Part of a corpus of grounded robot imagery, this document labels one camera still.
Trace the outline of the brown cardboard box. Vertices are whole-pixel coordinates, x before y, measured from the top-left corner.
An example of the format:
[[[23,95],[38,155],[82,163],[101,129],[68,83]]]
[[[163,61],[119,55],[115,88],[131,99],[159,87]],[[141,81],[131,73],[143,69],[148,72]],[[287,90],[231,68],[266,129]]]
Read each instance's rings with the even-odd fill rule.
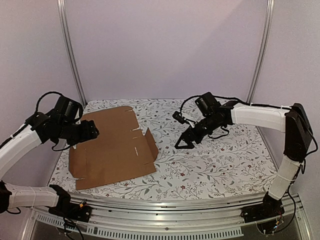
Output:
[[[68,170],[75,189],[87,190],[156,172],[159,150],[148,129],[142,132],[130,106],[86,113],[99,131],[96,139],[69,150]]]

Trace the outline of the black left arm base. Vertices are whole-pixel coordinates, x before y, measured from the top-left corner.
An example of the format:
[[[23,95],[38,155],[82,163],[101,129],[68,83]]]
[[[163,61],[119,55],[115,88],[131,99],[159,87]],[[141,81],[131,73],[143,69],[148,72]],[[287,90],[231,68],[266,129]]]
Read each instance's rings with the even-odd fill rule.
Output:
[[[52,215],[65,217],[74,221],[88,223],[93,208],[87,204],[81,206],[76,203],[64,203],[55,207],[49,207],[48,212]]]

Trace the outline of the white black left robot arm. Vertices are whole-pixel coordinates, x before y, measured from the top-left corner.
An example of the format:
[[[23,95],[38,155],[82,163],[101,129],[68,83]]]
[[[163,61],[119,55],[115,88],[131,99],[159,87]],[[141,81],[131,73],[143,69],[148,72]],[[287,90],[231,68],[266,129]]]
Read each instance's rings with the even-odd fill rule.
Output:
[[[93,120],[82,120],[82,105],[57,92],[57,102],[47,113],[34,113],[20,128],[0,145],[0,175],[3,177],[22,157],[38,146],[51,141],[55,145],[65,140],[70,149],[79,143],[94,140],[99,130]],[[10,213],[21,207],[47,207],[51,214],[70,217],[80,212],[85,202],[71,202],[70,194],[62,187],[51,184],[47,187],[18,186],[0,182],[0,211]]]

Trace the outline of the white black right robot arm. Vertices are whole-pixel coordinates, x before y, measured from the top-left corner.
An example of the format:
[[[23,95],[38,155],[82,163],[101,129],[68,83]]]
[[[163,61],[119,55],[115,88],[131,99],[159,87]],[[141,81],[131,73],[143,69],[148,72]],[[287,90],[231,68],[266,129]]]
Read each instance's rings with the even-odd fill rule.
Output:
[[[181,109],[173,113],[176,121],[189,125],[175,144],[176,149],[193,149],[205,136],[210,137],[214,130],[228,125],[251,125],[285,134],[281,165],[258,208],[262,218],[269,218],[278,210],[298,174],[305,171],[306,157],[311,154],[309,147],[316,142],[304,107],[300,103],[291,106],[247,103],[236,97],[226,97],[227,102],[221,104],[220,97],[211,92],[195,95],[193,99],[203,118],[192,120]]]

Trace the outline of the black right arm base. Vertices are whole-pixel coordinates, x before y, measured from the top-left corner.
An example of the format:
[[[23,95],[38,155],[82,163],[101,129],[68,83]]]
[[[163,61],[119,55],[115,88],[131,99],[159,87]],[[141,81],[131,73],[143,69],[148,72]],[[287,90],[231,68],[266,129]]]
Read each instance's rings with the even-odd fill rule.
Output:
[[[246,206],[241,209],[240,216],[245,223],[256,222],[280,216],[285,213],[282,200],[276,200],[266,194],[262,203]]]

